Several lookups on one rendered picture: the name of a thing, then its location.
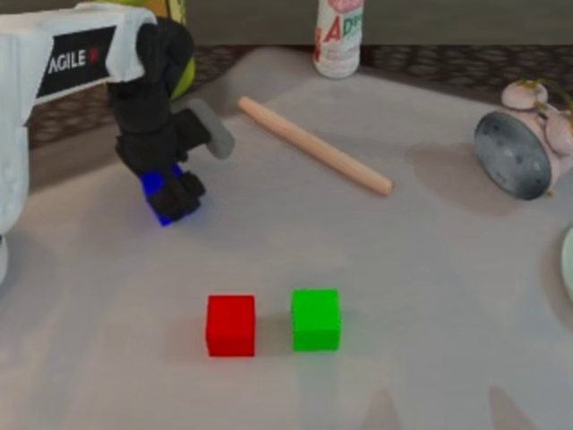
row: white bottle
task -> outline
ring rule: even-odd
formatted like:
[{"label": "white bottle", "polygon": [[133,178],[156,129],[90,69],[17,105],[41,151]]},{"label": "white bottle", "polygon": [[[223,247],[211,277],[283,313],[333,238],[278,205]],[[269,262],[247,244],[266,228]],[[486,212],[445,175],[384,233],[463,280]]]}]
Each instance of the white bottle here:
[{"label": "white bottle", "polygon": [[364,0],[319,0],[314,33],[314,65],[333,79],[346,78],[360,65]]}]

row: cube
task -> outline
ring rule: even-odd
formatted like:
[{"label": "cube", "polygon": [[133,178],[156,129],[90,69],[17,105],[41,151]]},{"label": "cube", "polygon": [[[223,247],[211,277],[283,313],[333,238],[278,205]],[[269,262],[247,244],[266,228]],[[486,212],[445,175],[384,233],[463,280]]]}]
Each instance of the cube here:
[{"label": "cube", "polygon": [[205,338],[211,357],[253,357],[254,296],[209,296]]},{"label": "cube", "polygon": [[291,314],[294,351],[338,349],[341,315],[335,289],[293,291]]}]

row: red cube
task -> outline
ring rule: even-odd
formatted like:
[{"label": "red cube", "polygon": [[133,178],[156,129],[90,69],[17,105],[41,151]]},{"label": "red cube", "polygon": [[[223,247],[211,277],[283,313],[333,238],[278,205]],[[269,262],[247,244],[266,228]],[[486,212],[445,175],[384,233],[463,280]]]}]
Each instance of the red cube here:
[{"label": "red cube", "polygon": [[253,357],[254,296],[209,296],[205,338],[211,357]]}]

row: wooden stick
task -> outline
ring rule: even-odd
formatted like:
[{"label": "wooden stick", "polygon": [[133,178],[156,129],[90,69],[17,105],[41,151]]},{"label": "wooden stick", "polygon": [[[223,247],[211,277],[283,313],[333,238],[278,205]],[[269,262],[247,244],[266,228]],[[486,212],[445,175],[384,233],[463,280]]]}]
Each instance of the wooden stick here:
[{"label": "wooden stick", "polygon": [[238,105],[247,116],[259,125],[285,139],[296,148],[314,156],[318,161],[333,168],[348,179],[382,196],[388,196],[392,192],[394,185],[385,176],[366,167],[256,101],[242,97],[239,99]]}]

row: tabletop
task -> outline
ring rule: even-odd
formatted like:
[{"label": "tabletop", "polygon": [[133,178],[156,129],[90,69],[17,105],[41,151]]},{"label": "tabletop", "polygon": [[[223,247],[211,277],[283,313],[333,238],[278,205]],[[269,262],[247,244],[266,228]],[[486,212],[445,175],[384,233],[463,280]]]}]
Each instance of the tabletop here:
[{"label": "tabletop", "polygon": [[[160,228],[115,163],[30,196],[0,296],[2,430],[561,430],[573,179],[518,202],[472,152],[494,107],[263,49],[200,94],[236,138]],[[233,110],[246,95],[391,178],[380,198]],[[295,288],[337,288],[334,353],[294,353]],[[207,357],[210,294],[251,293],[257,356]]]}]

